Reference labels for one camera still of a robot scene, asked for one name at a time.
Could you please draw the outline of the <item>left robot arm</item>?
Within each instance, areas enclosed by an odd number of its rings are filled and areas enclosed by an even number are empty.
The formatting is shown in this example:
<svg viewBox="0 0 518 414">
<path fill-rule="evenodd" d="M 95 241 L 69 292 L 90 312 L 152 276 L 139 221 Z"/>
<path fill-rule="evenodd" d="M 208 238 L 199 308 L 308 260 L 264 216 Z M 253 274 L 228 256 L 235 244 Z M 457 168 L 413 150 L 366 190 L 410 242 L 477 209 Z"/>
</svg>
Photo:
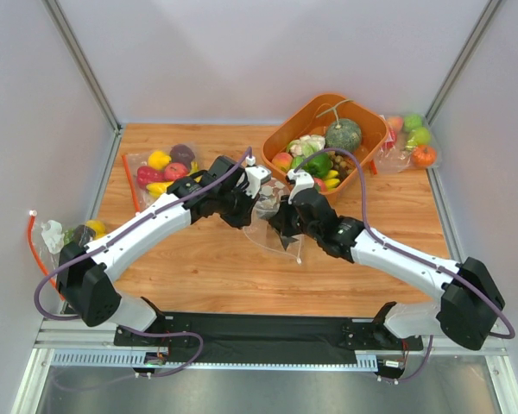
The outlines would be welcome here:
<svg viewBox="0 0 518 414">
<path fill-rule="evenodd" d="M 208 170 L 175 180 L 147 209 L 98 241 L 72 241 L 60 251 L 56 287 L 89 327 L 110 321 L 145 331 L 159 317 L 144 298 L 118 292 L 114 283 L 168 236 L 217 214 L 232 228 L 251 222 L 261 187 L 271 178 L 264 166 L 241 166 L 219 156 Z"/>
</svg>

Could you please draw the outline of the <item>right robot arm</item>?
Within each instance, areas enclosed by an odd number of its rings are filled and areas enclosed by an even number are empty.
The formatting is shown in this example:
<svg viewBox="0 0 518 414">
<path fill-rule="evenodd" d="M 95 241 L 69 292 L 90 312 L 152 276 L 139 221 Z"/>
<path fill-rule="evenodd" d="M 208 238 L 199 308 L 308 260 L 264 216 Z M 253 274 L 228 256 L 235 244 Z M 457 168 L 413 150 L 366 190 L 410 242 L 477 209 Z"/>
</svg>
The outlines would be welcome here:
<svg viewBox="0 0 518 414">
<path fill-rule="evenodd" d="M 283 197 L 268 223 L 285 245 L 306 235 L 331 257 L 375 268 L 428 295 L 429 303 L 387 304 L 381 310 L 383 328 L 397 338 L 443 334 L 463 348 L 479 350 L 497 335 L 493 327 L 505 302 L 478 259 L 459 263 L 393 241 L 356 218 L 339 215 L 314 189 Z"/>
</svg>

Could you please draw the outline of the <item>fake green bell pepper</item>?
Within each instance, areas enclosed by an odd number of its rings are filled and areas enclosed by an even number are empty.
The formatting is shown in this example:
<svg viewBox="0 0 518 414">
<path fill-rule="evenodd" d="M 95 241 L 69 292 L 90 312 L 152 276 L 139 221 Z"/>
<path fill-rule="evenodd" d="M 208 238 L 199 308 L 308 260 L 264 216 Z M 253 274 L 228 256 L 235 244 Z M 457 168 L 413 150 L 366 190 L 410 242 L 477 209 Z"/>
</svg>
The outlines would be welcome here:
<svg viewBox="0 0 518 414">
<path fill-rule="evenodd" d="M 309 160 L 304 169 L 314 178 L 322 179 L 332 169 L 332 160 L 327 153 L 321 153 Z"/>
</svg>

